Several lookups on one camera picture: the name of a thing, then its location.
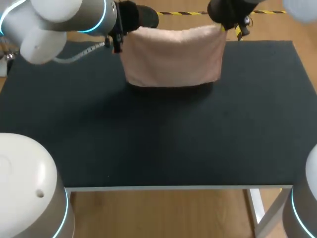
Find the black table surface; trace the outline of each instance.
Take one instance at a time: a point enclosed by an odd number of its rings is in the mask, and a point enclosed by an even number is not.
[[[317,143],[317,97],[291,42],[229,42],[221,79],[188,89],[131,88],[107,49],[18,58],[0,132],[40,142],[66,187],[292,184]]]

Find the blue led light ring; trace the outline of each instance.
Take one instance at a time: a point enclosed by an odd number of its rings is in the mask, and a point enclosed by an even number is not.
[[[22,3],[24,3],[26,0],[19,0],[17,2],[15,2],[14,4],[12,4],[10,7],[8,7],[4,13],[2,14],[1,18],[0,18],[0,33],[2,35],[4,35],[4,33],[2,32],[2,24],[3,21],[5,19],[5,17],[9,14],[9,12],[11,12],[13,9],[15,9],[17,6],[20,6]]]
[[[316,238],[315,236],[313,236],[312,233],[310,233],[310,231],[308,231],[308,229],[305,227],[305,225],[303,224],[303,222],[301,221],[301,219],[299,218],[298,214],[297,214],[297,211],[296,211],[296,208],[295,208],[295,204],[294,204],[294,198],[293,198],[293,191],[294,189],[292,189],[292,206],[293,206],[293,210],[294,210],[294,213],[295,213],[295,216],[299,222],[299,224],[301,224],[302,228],[304,229],[304,231],[306,231],[306,233],[311,237],[311,238]]]
[[[92,32],[93,30],[96,30],[101,25],[101,23],[103,22],[103,20],[104,20],[104,18],[106,16],[106,0],[104,0],[104,4],[105,4],[104,13],[103,13],[103,16],[101,17],[100,21],[98,22],[98,24],[96,26],[94,26],[93,28],[89,29],[89,30],[78,31],[78,32],[80,32],[80,33]]]
[[[66,193],[66,211],[65,211],[65,215],[64,215],[63,221],[61,222],[57,232],[55,233],[55,235],[52,238],[57,238],[58,234],[60,233],[60,231],[63,228],[64,223],[66,221],[67,212],[68,212],[68,203],[69,203],[66,189],[65,189],[65,193]]]

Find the towel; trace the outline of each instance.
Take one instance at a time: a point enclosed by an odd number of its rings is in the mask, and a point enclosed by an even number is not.
[[[218,25],[183,31],[140,27],[124,38],[127,81],[140,87],[184,87],[220,78],[226,32]]]

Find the yellow and black warning tape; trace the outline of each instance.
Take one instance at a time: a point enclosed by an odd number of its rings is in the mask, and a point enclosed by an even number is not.
[[[241,32],[240,26],[238,24],[234,24],[234,31],[236,33],[238,41],[243,41],[242,32]]]
[[[158,11],[158,15],[206,15],[206,11]],[[267,10],[254,10],[251,14],[285,14],[286,11],[267,11]]]
[[[206,11],[158,11],[158,15],[206,15],[208,12]],[[251,14],[286,14],[286,11],[269,11],[269,10],[254,10]],[[235,34],[238,38],[238,41],[242,41],[242,32],[238,24],[234,25]]]

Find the wooden floor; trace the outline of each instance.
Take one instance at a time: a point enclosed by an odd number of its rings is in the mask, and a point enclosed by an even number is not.
[[[207,0],[136,0],[156,11],[205,11]],[[258,9],[283,10],[281,0]],[[244,40],[292,40],[317,89],[317,24],[302,25],[287,14],[254,14]],[[208,16],[160,16],[159,28],[182,30],[210,24]],[[71,40],[100,40],[79,33]],[[236,40],[230,31],[228,40]],[[4,79],[0,78],[0,89]],[[262,189],[267,209],[279,189]],[[77,193],[75,238],[251,238],[251,220],[241,190]],[[279,225],[269,238],[283,238]]]

